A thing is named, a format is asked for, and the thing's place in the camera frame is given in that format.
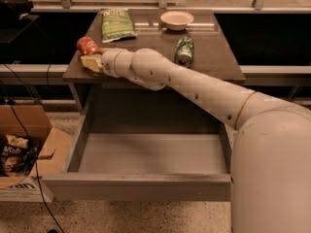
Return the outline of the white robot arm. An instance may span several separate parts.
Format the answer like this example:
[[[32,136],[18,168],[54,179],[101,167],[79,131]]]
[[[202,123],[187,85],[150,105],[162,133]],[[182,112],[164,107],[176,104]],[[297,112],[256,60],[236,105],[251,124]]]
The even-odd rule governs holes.
[[[311,111],[178,66],[155,50],[105,49],[88,69],[169,86],[237,132],[231,157],[233,233],[311,233]]]

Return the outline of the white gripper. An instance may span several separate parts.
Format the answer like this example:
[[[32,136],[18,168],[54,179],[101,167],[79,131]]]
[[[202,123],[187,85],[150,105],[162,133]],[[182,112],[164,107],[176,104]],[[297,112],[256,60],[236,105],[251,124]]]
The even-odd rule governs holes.
[[[119,49],[108,49],[103,52],[102,57],[98,54],[84,55],[81,57],[81,61],[86,68],[93,72],[100,73],[103,69],[107,76],[119,78],[120,75],[115,69],[115,61],[120,52]]]

